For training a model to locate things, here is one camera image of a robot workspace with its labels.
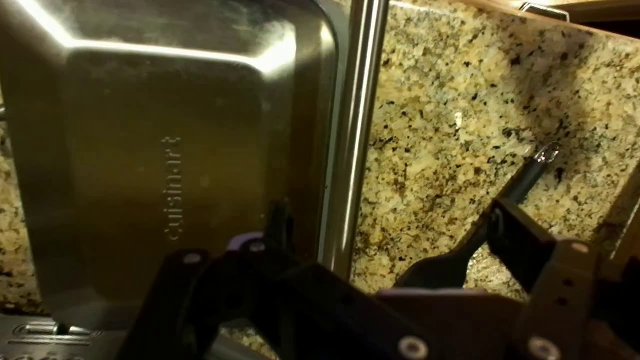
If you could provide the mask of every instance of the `granite countertop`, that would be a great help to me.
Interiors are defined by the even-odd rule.
[[[590,241],[640,159],[640,43],[453,0],[393,2],[352,283],[391,286],[451,251],[558,128],[560,159],[525,209]],[[39,311],[0,128],[0,305]],[[469,286],[522,296],[483,248]]]

